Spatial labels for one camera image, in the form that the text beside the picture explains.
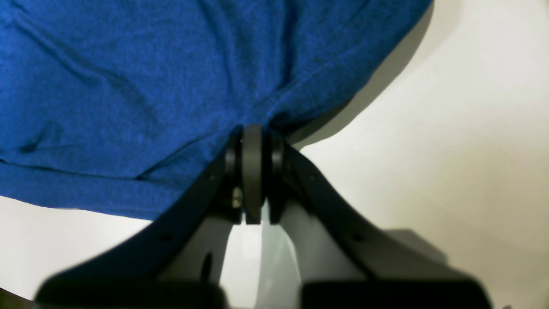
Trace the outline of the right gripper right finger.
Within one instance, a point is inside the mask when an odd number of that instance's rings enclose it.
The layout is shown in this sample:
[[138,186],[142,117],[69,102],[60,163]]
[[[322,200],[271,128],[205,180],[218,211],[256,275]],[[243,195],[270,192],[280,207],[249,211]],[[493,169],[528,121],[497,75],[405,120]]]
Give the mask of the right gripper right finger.
[[268,131],[269,220],[294,246],[302,309],[490,309],[472,276],[360,215],[307,158]]

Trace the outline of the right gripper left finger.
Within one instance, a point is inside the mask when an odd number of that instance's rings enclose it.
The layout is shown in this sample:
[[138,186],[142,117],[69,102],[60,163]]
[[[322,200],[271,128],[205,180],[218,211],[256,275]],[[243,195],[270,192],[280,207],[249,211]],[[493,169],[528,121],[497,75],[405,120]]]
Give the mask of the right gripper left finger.
[[163,215],[115,248],[47,279],[38,309],[227,309],[220,286],[234,225],[261,222],[262,127],[237,126]]

